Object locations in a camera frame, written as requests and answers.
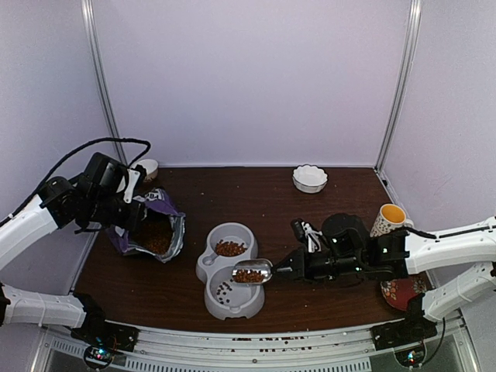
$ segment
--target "yellow cup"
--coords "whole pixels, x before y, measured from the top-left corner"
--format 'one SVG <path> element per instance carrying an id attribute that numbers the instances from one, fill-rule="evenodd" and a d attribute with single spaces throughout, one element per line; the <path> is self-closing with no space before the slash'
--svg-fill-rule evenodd
<path id="1" fill-rule="evenodd" d="M 403 226 L 413 227 L 413 221 L 406 218 L 406 213 L 396 204 L 384 204 L 379 210 L 370 236 L 381 236 Z"/>

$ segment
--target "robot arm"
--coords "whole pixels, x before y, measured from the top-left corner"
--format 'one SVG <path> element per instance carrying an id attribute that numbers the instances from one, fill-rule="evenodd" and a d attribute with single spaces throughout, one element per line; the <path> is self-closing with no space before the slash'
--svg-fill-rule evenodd
<path id="1" fill-rule="evenodd" d="M 133 192 L 145 175 L 141 167 L 129 169 L 95 153 L 74 180 L 48 180 L 20 213 L 0 227 L 0 270 L 38 239 L 73 221 L 81 227 L 80 232 L 90 231 L 90 222 L 135 230 L 146 208 L 133 200 Z M 78 338 L 102 346 L 122 333 L 105 322 L 105 313 L 86 295 L 39 294 L 0 284 L 0 325 L 15 322 L 66 326 L 76 329 Z M 132 330 L 124 333 L 128 338 L 134 334 Z"/>
<path id="2" fill-rule="evenodd" d="M 292 227 L 305 243 L 308 231 L 303 223 L 296 220 Z M 413 298 L 405 320 L 373 327 L 378 350 L 435 336 L 436 323 L 446 315 L 496 289 L 495 217 L 456 229 L 431 233 L 402 229 L 370 238 L 361 219 L 338 214 L 324 221 L 320 237 L 326 249 L 299 248 L 275 265 L 274 272 L 307 281 L 347 274 L 390 281 L 436 267 L 476 263 L 451 282 Z"/>

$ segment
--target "purple bag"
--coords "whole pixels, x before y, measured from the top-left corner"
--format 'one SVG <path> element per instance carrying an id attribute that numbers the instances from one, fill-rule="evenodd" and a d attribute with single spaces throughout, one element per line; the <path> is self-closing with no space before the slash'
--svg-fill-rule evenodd
<path id="1" fill-rule="evenodd" d="M 181 252 L 183 247 L 184 219 L 186 215 L 176 209 L 176 206 L 163 188 L 154 188 L 146 195 L 137 195 L 133 199 L 144 202 L 147 211 L 151 210 L 168 217 L 173 234 L 167 252 L 165 254 L 150 252 L 136 242 L 133 242 L 129 238 L 129 231 L 117 226 L 107 229 L 107 235 L 110 241 L 122 255 L 144 252 L 155 256 L 155 258 L 163 263 L 172 260 Z"/>

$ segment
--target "wooden table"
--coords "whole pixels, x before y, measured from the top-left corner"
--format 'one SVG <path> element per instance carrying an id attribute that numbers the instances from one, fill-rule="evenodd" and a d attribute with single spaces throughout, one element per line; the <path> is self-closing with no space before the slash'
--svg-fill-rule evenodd
<path id="1" fill-rule="evenodd" d="M 297 191 L 291 168 L 161 169 L 161 184 L 186 213 L 184 248 L 163 264 L 148 255 L 121 257 L 101 233 L 77 283 L 104 308 L 108 319 L 135 325 L 199 332 L 290 332 L 334 329 L 401 317 L 381 296 L 379 284 L 347 288 L 328 284 L 265 284 L 265 305 L 251 319 L 221 321 L 203 301 L 204 285 L 195 275 L 208 232 L 223 222 L 240 222 L 258 240 L 259 257 L 273 262 L 298 246 L 290 221 L 300 217 L 320 228 L 326 217 L 347 212 L 367 228 L 389 198 L 371 169 L 330 168 L 317 195 Z"/>

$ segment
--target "small white bowl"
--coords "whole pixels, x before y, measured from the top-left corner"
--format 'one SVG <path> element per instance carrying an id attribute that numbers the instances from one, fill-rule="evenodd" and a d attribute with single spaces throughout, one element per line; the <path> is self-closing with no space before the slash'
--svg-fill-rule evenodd
<path id="1" fill-rule="evenodd" d="M 145 182 L 151 182 L 158 175 L 158 161 L 154 159 L 143 159 L 133 164 L 133 167 L 140 165 L 145 168 Z"/>
<path id="2" fill-rule="evenodd" d="M 315 165 L 303 165 L 293 170 L 294 186 L 307 194 L 320 192 L 327 184 L 327 174 Z"/>

